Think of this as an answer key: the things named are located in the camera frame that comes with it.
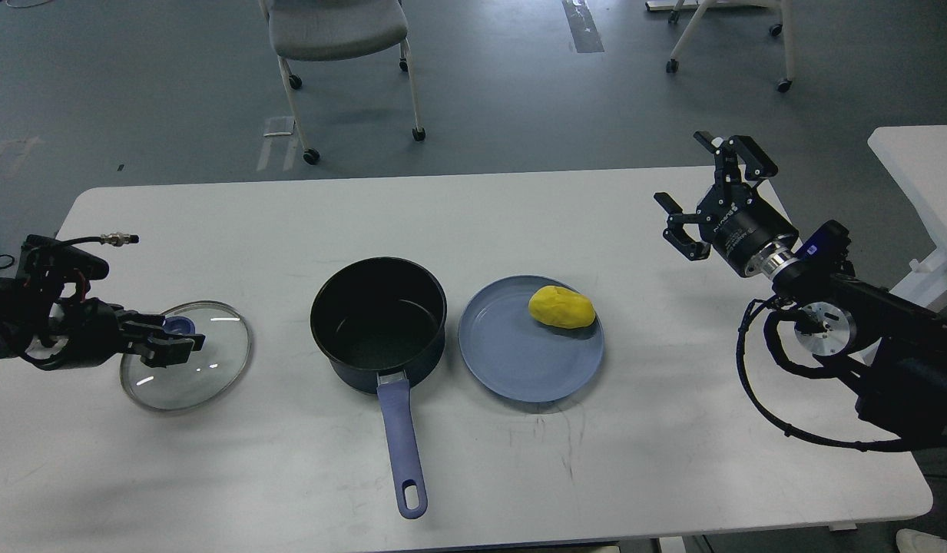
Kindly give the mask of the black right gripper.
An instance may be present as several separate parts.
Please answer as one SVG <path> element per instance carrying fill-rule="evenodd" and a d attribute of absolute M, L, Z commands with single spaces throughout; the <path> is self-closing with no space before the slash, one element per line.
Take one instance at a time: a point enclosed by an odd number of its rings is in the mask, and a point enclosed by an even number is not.
<path fill-rule="evenodd" d="M 765 249 L 789 249 L 799 238 L 799 231 L 757 193 L 779 167 L 750 136 L 697 131 L 694 139 L 714 157 L 714 185 L 696 214 L 685 214 L 670 194 L 656 192 L 654 199 L 667 214 L 662 236 L 690 261 L 707 259 L 712 246 L 739 277 L 753 277 L 760 273 Z M 699 225 L 703 241 L 692 239 L 687 225 Z"/>

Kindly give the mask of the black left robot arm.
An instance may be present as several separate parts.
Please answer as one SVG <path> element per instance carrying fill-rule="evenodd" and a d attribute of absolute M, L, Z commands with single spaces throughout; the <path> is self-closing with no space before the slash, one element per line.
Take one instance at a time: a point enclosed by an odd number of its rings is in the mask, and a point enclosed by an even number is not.
<path fill-rule="evenodd" d="M 140 313 L 91 297 L 108 263 L 86 243 L 137 243 L 131 233 L 58 240 L 28 235 L 15 276 L 0 276 L 0 359 L 23 359 L 42 371 L 101 366 L 136 355 L 149 367 L 183 364 L 206 337 L 178 316 Z"/>

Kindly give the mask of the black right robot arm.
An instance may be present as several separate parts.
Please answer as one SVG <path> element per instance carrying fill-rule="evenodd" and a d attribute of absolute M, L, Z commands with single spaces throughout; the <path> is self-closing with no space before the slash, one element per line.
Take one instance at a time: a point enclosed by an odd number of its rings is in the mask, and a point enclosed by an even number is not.
<path fill-rule="evenodd" d="M 860 452 L 947 448 L 947 318 L 857 279 L 849 230 L 828 220 L 804 242 L 759 193 L 775 162 L 746 135 L 694 139 L 714 160 L 714 181 L 694 211 L 658 192 L 663 238 L 690 261 L 718 254 L 741 279 L 761 274 L 771 297 L 753 299 L 734 347 L 747 398 L 786 437 Z M 804 431 L 766 409 L 746 367 L 747 335 L 764 316 L 763 339 L 775 364 L 808 380 L 836 380 L 856 394 L 860 420 L 890 432 L 881 441 L 843 441 Z"/>

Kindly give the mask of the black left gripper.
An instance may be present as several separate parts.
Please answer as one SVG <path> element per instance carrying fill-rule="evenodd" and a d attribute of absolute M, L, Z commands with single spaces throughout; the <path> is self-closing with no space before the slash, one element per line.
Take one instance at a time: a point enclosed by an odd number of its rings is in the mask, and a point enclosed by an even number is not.
<path fill-rule="evenodd" d="M 53 308 L 45 335 L 63 344 L 40 361 L 44 371 L 100 366 L 119 353 L 151 368 L 174 366 L 203 349 L 206 339 L 183 335 L 183 323 L 175 317 L 124 310 L 97 298 Z M 146 337 L 134 339 L 128 349 L 125 336 Z"/>

